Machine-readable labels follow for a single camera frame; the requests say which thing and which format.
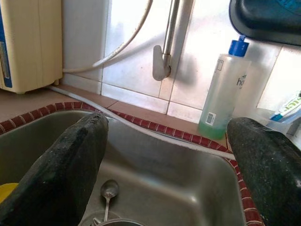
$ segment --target faucet handle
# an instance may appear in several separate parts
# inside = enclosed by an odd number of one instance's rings
[[[154,47],[153,52],[153,63],[152,63],[152,76],[157,81],[162,81],[170,74],[170,66],[165,65],[161,46],[157,45]]]

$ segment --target plastic bottle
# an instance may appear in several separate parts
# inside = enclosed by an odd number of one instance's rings
[[[201,135],[222,139],[232,116],[238,94],[246,79],[250,61],[243,57],[249,43],[245,37],[233,40],[229,54],[220,54],[202,115],[198,124]]]

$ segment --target spoon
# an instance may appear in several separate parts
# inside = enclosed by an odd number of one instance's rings
[[[105,205],[105,212],[104,212],[104,218],[103,221],[108,220],[108,214],[109,214],[109,203],[110,199],[115,197],[119,192],[119,185],[115,180],[107,180],[102,188],[100,189],[100,194],[106,199],[106,205]]]

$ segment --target tile backsplash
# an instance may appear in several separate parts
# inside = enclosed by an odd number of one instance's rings
[[[229,19],[229,0],[182,0],[172,49],[172,73],[162,82],[155,81],[153,47],[163,46],[170,2],[154,0],[136,38],[103,68],[66,74],[63,83],[197,123],[217,57],[228,52],[231,40],[239,34]],[[132,35],[146,3],[64,0],[64,67],[88,66],[110,54]],[[299,47],[247,41],[250,47],[246,58],[252,66],[236,109],[245,116],[257,104],[276,110],[290,90],[301,84]]]

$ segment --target double sink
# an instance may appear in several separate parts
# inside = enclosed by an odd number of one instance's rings
[[[20,181],[67,127],[89,113],[56,112],[0,136],[0,185]],[[80,225],[91,225],[89,220],[104,212],[100,188],[108,179],[120,187],[111,218],[146,226],[246,225],[236,174],[223,158],[108,120],[106,154]]]

